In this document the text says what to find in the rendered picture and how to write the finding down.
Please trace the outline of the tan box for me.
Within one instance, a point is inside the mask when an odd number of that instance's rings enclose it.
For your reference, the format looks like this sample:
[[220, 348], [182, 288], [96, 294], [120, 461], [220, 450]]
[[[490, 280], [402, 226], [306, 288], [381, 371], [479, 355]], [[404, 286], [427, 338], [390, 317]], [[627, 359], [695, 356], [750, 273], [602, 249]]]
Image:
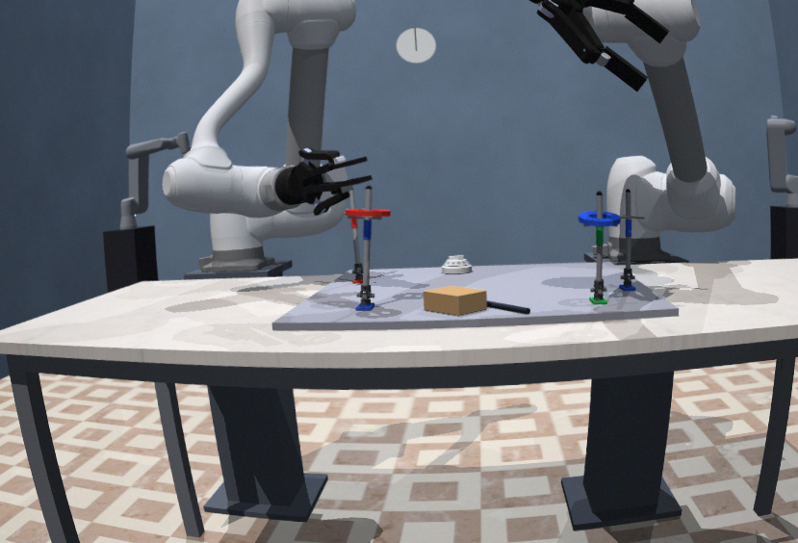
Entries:
[[455, 316], [487, 310], [487, 291], [455, 286], [426, 290], [424, 310]]

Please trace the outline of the blue ring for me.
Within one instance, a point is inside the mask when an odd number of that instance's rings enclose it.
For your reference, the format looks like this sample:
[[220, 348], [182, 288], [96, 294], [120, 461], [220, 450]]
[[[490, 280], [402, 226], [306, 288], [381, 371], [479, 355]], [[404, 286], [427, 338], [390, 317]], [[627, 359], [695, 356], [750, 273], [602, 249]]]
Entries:
[[592, 226], [613, 226], [621, 222], [621, 217], [613, 213], [603, 212], [603, 218], [597, 219], [597, 212], [585, 212], [579, 214], [579, 222]]

